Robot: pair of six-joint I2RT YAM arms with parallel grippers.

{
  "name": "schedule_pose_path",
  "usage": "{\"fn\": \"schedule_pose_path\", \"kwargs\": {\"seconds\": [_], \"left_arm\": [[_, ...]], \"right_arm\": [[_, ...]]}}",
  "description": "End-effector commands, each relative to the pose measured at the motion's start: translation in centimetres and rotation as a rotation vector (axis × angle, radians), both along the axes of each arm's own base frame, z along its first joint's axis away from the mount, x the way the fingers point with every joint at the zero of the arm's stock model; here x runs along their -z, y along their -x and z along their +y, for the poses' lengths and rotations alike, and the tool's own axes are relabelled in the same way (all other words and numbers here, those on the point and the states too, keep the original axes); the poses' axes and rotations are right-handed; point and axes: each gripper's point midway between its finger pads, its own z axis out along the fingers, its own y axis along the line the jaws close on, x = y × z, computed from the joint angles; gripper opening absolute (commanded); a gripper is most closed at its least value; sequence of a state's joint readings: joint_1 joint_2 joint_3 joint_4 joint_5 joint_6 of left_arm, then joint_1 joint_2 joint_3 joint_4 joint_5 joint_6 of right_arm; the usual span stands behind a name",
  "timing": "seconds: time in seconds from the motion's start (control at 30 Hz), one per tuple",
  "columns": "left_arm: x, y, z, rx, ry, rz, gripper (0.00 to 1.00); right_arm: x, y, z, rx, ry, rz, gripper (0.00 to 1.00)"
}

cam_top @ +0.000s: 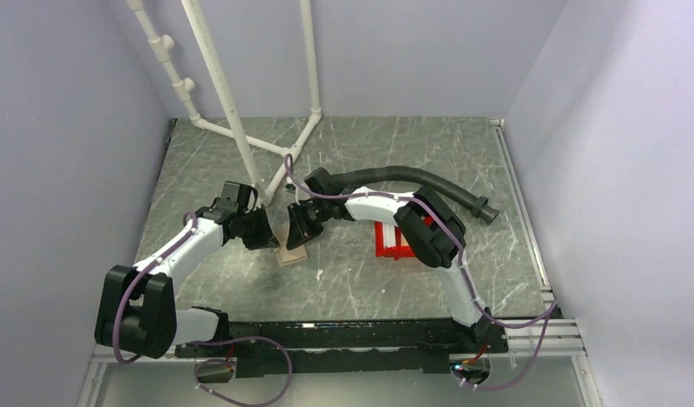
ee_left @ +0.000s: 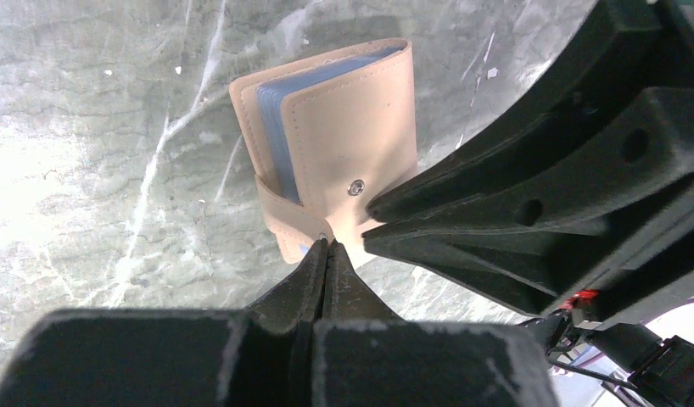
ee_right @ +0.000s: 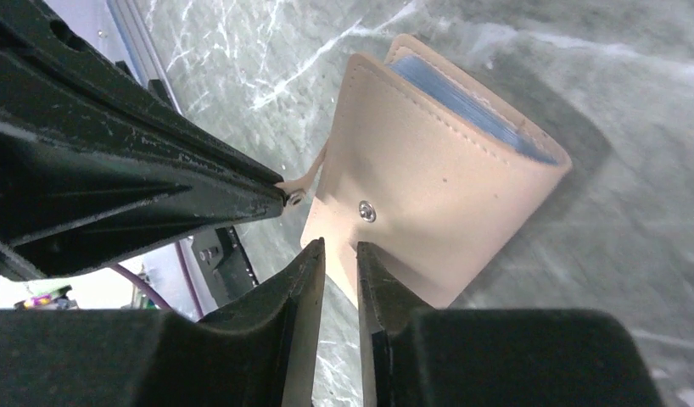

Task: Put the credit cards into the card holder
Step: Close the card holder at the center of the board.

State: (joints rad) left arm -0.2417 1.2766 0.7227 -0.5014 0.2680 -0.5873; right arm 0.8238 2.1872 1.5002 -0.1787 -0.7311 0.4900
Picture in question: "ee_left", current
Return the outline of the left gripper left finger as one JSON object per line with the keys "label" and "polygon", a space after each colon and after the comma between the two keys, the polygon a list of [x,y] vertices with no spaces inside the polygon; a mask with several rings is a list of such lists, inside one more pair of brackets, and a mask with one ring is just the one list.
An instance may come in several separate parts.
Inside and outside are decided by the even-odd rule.
{"label": "left gripper left finger", "polygon": [[59,309],[23,337],[0,406],[308,406],[329,245],[246,309]]}

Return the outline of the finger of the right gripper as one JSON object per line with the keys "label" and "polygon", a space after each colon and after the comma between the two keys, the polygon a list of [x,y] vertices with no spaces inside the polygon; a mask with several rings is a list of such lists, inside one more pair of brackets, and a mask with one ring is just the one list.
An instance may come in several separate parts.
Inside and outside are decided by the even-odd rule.
{"label": "finger of the right gripper", "polygon": [[422,174],[373,199],[376,220],[486,198],[527,181],[594,136],[634,97],[662,31],[645,1],[599,1],[542,77],[503,115]]}

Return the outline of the beige card holder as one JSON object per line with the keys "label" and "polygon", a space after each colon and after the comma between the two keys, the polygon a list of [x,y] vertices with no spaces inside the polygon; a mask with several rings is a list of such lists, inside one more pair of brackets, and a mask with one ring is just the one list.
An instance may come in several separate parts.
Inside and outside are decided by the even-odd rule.
{"label": "beige card holder", "polygon": [[318,239],[369,259],[370,201],[417,172],[412,44],[387,38],[242,76],[229,86],[266,226],[283,259]]}

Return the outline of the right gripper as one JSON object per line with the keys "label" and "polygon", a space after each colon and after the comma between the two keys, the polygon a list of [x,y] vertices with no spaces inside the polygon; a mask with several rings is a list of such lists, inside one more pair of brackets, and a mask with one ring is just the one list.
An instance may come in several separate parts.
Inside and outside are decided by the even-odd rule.
{"label": "right gripper", "polygon": [[523,97],[521,183],[367,250],[526,315],[592,290],[602,331],[694,295],[694,1],[599,1]]}

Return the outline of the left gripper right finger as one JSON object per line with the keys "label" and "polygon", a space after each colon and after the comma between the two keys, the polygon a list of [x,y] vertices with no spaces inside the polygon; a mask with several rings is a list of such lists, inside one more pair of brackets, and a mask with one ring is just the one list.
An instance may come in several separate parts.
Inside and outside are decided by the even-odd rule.
{"label": "left gripper right finger", "polygon": [[557,406],[520,326],[333,318],[313,328],[315,406]]}

